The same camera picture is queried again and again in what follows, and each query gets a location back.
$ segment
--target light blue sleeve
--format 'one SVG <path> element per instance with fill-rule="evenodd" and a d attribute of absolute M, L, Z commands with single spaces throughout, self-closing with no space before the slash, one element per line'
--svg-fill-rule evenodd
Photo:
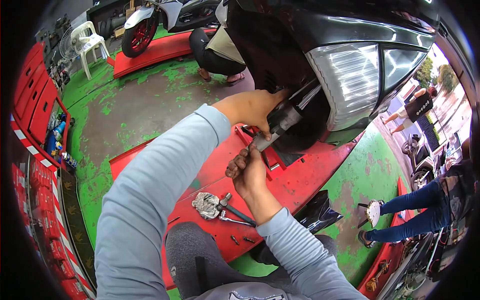
<path fill-rule="evenodd" d="M 152 141 L 103 197 L 98 219 L 97 299 L 168 299 L 160 258 L 167 217 L 230 122 L 202 105 Z"/>
<path fill-rule="evenodd" d="M 335 257 L 285 207 L 257 232 L 302 295 L 312 300 L 367 299 L 347 281 Z"/>

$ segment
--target white shorts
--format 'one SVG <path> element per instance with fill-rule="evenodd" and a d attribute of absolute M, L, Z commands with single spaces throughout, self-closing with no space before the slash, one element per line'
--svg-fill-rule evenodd
<path fill-rule="evenodd" d="M 396 113 L 397 113 L 399 118 L 405 119 L 405 120 L 403 120 L 403 123 L 402 123 L 403 127 L 408 128 L 408 127 L 413 125 L 412 121 L 408 118 L 408 114 L 407 114 L 407 111 L 405 110 L 405 106 L 400 107 L 396 111 Z"/>

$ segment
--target red wheel rim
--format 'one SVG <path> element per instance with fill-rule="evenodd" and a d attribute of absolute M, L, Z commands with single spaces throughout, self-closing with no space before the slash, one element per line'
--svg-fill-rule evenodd
<path fill-rule="evenodd" d="M 153 25 L 148 26 L 148 19 L 141 21 L 133 32 L 132 50 L 140 51 L 148 46 L 154 35 Z"/>

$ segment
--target tree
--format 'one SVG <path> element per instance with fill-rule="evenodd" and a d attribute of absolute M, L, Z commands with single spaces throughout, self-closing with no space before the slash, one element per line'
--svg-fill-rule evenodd
<path fill-rule="evenodd" d="M 427 56 L 413 78 L 418 80 L 420 87 L 428 88 L 432 83 L 433 60 Z"/>
<path fill-rule="evenodd" d="M 442 86 L 441 89 L 444 89 L 447 93 L 452 92 L 458 85 L 458 78 L 452 67 L 450 65 L 441 65 L 438 71 L 440 73 L 438 83 Z"/>

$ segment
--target black top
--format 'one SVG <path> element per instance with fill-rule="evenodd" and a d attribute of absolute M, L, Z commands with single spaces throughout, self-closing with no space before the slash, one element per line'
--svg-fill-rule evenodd
<path fill-rule="evenodd" d="M 475 179 L 470 159 L 451 166 L 440 176 L 440 184 L 450 200 L 451 223 L 456 224 L 473 208 Z"/>
<path fill-rule="evenodd" d="M 408 118 L 410 121 L 415 122 L 423 116 L 427 111 L 433 108 L 433 100 L 430 99 L 430 94 L 428 91 L 425 91 L 423 95 L 405 104 L 405 110 L 407 111 Z"/>

